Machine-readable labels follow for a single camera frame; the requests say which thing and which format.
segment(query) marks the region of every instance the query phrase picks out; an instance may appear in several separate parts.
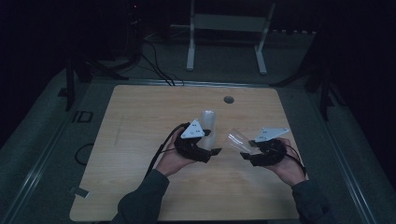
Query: dark long sleeve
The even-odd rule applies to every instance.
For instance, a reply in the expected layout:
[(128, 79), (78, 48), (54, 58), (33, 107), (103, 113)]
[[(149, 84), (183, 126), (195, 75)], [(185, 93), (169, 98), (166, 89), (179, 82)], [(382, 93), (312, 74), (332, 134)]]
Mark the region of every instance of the dark long sleeve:
[(335, 220), (332, 207), (320, 191), (318, 184), (305, 180), (291, 187), (300, 221), (304, 224), (333, 224)]
[(119, 202), (119, 212), (113, 224), (157, 223), (163, 195), (168, 188), (168, 178), (152, 170), (137, 190), (125, 195)]

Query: person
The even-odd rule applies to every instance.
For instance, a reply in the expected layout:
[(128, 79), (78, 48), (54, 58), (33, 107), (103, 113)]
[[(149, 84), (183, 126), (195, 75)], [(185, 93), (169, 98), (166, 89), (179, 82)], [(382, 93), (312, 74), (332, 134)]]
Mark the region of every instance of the person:
[[(175, 140), (182, 130), (177, 130), (171, 142), (155, 169), (143, 180), (133, 192), (125, 195), (119, 202), (118, 213), (113, 224), (157, 223), (161, 210), (163, 195), (169, 185), (168, 176), (177, 173), (183, 167), (195, 161), (180, 156), (175, 148)], [(283, 144), (290, 146), (290, 140), (278, 138)], [(287, 147), (288, 154), (297, 158), (296, 153)], [(292, 159), (285, 157), (280, 163), (264, 167), (291, 186), (292, 196), (296, 203), (300, 221), (303, 224), (337, 223), (332, 207), (326, 197), (320, 192), (318, 184), (306, 180), (301, 167)]]

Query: white triangular marker plate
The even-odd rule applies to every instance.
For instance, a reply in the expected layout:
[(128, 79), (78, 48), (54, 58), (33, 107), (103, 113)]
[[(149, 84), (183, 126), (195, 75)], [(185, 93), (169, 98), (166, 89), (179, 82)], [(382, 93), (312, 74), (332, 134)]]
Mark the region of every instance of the white triangular marker plate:
[(181, 138), (194, 138), (194, 137), (204, 137), (204, 130), (201, 128), (201, 124), (198, 122), (198, 119), (192, 121), (190, 126), (184, 131), (181, 135)]
[(264, 141), (269, 141), (273, 138), (276, 138), (284, 133), (287, 133), (289, 129), (287, 128), (262, 128), (262, 131), (260, 132), (259, 136), (257, 136), (254, 141), (256, 142), (264, 142)]

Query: dark background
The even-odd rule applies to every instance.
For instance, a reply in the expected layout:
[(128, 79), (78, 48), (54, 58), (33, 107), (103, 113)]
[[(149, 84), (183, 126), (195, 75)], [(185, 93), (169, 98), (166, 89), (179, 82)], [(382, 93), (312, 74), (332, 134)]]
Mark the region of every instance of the dark background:
[[(94, 59), (112, 59), (118, 52), (110, 36), (105, 1), (44, 0), (0, 2), (0, 146), (24, 118), (48, 82), (65, 67), (74, 49)], [(260, 13), (245, 1), (206, 1), (198, 6), (210, 11), (213, 4), (227, 11)], [(123, 1), (118, 17), (125, 22)], [(189, 1), (131, 1), (141, 14), (141, 35), (147, 29), (166, 36), (168, 25), (189, 24)], [(347, 105), (361, 125), (389, 180), (396, 185), (396, 4), (386, 0), (277, 1), (271, 30), (317, 31), (307, 58), (320, 58), (330, 68)]]

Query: light wood tabletop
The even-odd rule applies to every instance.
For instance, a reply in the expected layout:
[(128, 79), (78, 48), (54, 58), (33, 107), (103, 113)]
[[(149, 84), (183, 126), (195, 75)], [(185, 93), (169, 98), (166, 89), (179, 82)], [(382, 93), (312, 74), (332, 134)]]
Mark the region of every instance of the light wood tabletop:
[[(225, 96), (233, 97), (234, 102), (226, 104)], [(207, 109), (217, 115), (214, 147), (222, 147), (232, 128), (249, 139), (263, 127), (290, 128), (272, 89), (117, 86), (79, 186), (90, 194), (76, 196), (71, 219), (111, 220), (119, 200), (142, 182), (168, 134), (178, 124), (200, 118)], [(289, 138), (297, 149), (291, 130), (282, 137)], [(159, 220), (298, 217), (290, 187), (230, 148), (208, 163), (183, 168), (169, 180)]]

